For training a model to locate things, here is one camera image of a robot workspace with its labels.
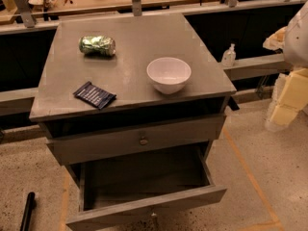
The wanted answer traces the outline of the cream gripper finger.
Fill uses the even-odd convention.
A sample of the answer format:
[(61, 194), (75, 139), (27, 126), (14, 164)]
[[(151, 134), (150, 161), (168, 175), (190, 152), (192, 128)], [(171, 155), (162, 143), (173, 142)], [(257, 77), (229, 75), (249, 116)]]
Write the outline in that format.
[(308, 69), (280, 74), (275, 81), (265, 126), (276, 132), (286, 129), (308, 105)]

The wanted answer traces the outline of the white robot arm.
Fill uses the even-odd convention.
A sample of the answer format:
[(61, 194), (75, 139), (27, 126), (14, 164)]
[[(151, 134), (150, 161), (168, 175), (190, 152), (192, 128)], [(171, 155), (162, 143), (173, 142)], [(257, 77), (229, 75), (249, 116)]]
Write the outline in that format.
[(287, 128), (308, 105), (308, 2), (263, 47), (281, 49), (285, 62), (294, 68), (289, 75), (280, 75), (273, 89), (266, 128), (276, 132)]

